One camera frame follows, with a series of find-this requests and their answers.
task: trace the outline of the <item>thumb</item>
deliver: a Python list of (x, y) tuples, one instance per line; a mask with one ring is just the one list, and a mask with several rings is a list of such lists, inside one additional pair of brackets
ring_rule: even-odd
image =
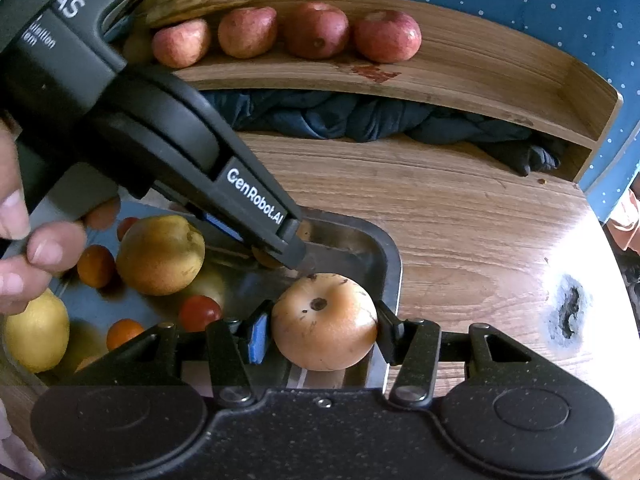
[(0, 238), (21, 240), (29, 230), (14, 136), (0, 119)]

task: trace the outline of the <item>orange cherry tomato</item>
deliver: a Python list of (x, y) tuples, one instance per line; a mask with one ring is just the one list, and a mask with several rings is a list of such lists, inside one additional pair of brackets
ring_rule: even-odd
[(178, 320), (187, 332), (201, 332), (209, 323), (221, 318), (222, 309), (208, 296), (187, 298), (178, 313)]
[(118, 235), (118, 241), (121, 242), (124, 238), (125, 233), (129, 230), (129, 228), (135, 224), (140, 218), (136, 218), (135, 216), (128, 216), (122, 222), (118, 224), (118, 228), (116, 229), (116, 234)]
[(108, 285), (116, 271), (116, 263), (110, 250), (102, 245), (88, 246), (78, 260), (80, 280), (93, 288)]
[(127, 341), (131, 341), (139, 336), (145, 329), (137, 321), (132, 319), (121, 319), (116, 321), (107, 332), (107, 348), (109, 351), (116, 349), (120, 345), (124, 345)]

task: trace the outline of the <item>table surface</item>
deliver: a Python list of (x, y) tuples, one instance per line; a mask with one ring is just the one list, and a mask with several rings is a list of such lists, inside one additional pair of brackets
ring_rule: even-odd
[[(468, 144), (242, 138), (300, 205), (391, 235), (403, 265), (401, 318), (457, 332), (488, 322), (600, 391), (616, 413), (602, 468), (613, 480), (640, 478), (640, 340), (613, 254), (576, 185), (516, 176)], [(581, 296), (580, 327), (568, 340), (550, 335), (565, 282)], [(441, 364), (436, 394), (462, 379), (460, 365)]]

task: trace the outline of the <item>wooden shelf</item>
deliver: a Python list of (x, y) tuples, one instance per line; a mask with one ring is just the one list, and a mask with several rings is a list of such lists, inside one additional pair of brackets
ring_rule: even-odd
[[(280, 18), (302, 1), (256, 0)], [(177, 72), (199, 89), (296, 88), (357, 92), (484, 114), (588, 148), (575, 161), (579, 178), (602, 142), (622, 96), (568, 54), (535, 38), (456, 10), (407, 0), (319, 0), (357, 18), (396, 9), (422, 29), (422, 47), (411, 60), (372, 64), (355, 54), (308, 61), (281, 46), (251, 60), (223, 55)]]

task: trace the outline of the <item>blue polka dot curtain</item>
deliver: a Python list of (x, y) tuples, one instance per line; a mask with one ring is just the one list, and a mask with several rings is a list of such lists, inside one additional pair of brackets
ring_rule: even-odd
[(625, 103), (580, 181), (591, 207), (605, 221), (639, 168), (640, 0), (415, 1), (482, 16), (529, 34), (587, 63), (618, 89)]

